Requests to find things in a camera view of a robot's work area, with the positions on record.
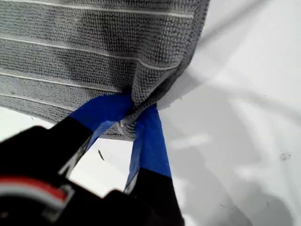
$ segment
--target microfiber towel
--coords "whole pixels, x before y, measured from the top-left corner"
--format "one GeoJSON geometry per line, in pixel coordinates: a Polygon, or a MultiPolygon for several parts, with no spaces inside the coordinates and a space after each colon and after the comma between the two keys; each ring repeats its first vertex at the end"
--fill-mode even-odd
{"type": "Polygon", "coordinates": [[[191,61],[209,0],[0,0],[0,105],[58,122],[88,100],[131,88],[137,117],[191,61]]]}

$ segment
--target black plastic part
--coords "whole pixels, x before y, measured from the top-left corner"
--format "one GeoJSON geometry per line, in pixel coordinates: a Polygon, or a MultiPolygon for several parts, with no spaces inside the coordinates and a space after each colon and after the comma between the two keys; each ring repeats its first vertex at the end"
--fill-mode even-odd
{"type": "Polygon", "coordinates": [[[0,225],[183,225],[171,178],[140,169],[130,195],[112,191],[102,199],[59,175],[70,159],[77,163],[91,135],[92,131],[67,117],[49,130],[33,127],[0,143],[0,176],[27,176],[74,190],[55,222],[43,216],[46,207],[36,201],[1,197],[0,225]]]}

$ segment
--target blue painter's tape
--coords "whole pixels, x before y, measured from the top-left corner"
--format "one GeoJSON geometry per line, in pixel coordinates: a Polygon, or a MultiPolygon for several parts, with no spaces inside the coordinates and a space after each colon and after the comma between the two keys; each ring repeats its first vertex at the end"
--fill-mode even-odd
{"type": "Polygon", "coordinates": [[[161,120],[154,105],[139,116],[135,134],[127,185],[140,168],[171,178],[161,120]]]}
{"type": "Polygon", "coordinates": [[[88,148],[115,122],[122,120],[133,108],[131,95],[104,95],[89,100],[69,116],[89,128],[92,138],[88,148]]]}

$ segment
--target red stripe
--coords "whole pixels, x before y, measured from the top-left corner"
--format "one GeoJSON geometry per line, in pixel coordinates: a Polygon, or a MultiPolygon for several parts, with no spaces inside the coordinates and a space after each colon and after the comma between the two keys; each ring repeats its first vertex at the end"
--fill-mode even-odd
{"type": "Polygon", "coordinates": [[[30,186],[34,187],[36,189],[42,190],[44,192],[49,193],[51,196],[55,196],[56,198],[65,201],[66,195],[62,190],[59,190],[59,188],[56,188],[52,186],[51,184],[48,184],[46,182],[36,180],[29,177],[0,177],[0,185],[1,184],[14,184],[19,186],[30,186]]]}

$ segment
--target white stripe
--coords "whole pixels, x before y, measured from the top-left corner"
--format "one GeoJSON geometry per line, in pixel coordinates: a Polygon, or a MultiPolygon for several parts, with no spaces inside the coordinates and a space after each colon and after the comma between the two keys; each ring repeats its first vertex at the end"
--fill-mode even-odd
{"type": "Polygon", "coordinates": [[[64,202],[42,189],[18,183],[1,183],[0,197],[8,195],[34,199],[56,209],[62,209],[64,207],[64,202]]]}
{"type": "Polygon", "coordinates": [[[7,94],[0,94],[0,96],[13,97],[13,98],[18,98],[18,99],[22,99],[22,100],[29,100],[29,101],[44,104],[44,105],[51,105],[51,106],[54,106],[54,107],[59,107],[59,108],[66,109],[66,110],[69,110],[69,111],[72,111],[72,112],[76,110],[75,108],[56,105],[56,104],[44,102],[44,101],[41,101],[41,100],[34,100],[34,99],[27,98],[27,97],[20,97],[20,96],[16,96],[16,95],[7,95],[7,94]]]}
{"type": "Polygon", "coordinates": [[[38,0],[0,0],[0,1],[31,3],[31,4],[39,4],[45,6],[94,10],[94,11],[103,11],[103,12],[148,14],[148,15],[155,15],[155,16],[174,16],[174,17],[189,18],[189,19],[193,18],[192,13],[181,13],[181,12],[173,12],[173,11],[160,12],[160,11],[147,11],[147,10],[126,9],[126,8],[102,8],[102,7],[89,6],[89,5],[68,5],[68,4],[61,4],[55,2],[38,1],[38,0]]]}
{"type": "Polygon", "coordinates": [[[76,48],[76,47],[70,47],[70,46],[60,46],[60,45],[50,44],[50,43],[46,43],[46,42],[39,42],[39,41],[25,40],[25,39],[17,39],[17,38],[12,38],[12,37],[5,37],[5,36],[0,36],[0,39],[9,40],[9,41],[24,42],[24,43],[29,43],[29,44],[36,44],[36,45],[40,45],[40,46],[47,46],[47,47],[54,47],[54,48],[63,48],[63,49],[71,49],[71,50],[83,51],[83,52],[87,52],[87,53],[99,54],[99,55],[102,55],[102,56],[105,56],[105,57],[112,57],[112,58],[115,58],[115,59],[137,60],[137,61],[139,61],[145,67],[148,67],[148,68],[154,69],[154,70],[160,70],[160,71],[170,70],[170,69],[173,69],[173,68],[175,68],[175,67],[178,66],[178,65],[169,66],[169,67],[152,66],[152,65],[149,65],[149,64],[143,62],[141,59],[136,58],[136,57],[131,57],[131,56],[114,56],[114,55],[110,55],[108,53],[103,53],[103,52],[95,51],[95,50],[92,50],[92,49],[86,49],[86,48],[76,48]]]}
{"type": "Polygon", "coordinates": [[[61,81],[52,81],[52,80],[47,80],[47,79],[31,78],[31,77],[27,77],[27,76],[16,75],[16,74],[11,74],[11,73],[1,72],[1,71],[0,71],[0,74],[5,75],[5,76],[9,76],[9,77],[15,77],[15,78],[20,78],[20,79],[28,79],[28,80],[34,80],[34,81],[43,81],[43,82],[49,82],[49,83],[60,84],[60,85],[65,85],[65,86],[95,89],[95,90],[114,92],[114,93],[116,93],[116,92],[119,93],[120,92],[119,90],[103,89],[103,88],[99,88],[99,87],[85,86],[85,85],[67,83],[67,82],[61,82],[61,81]]]}

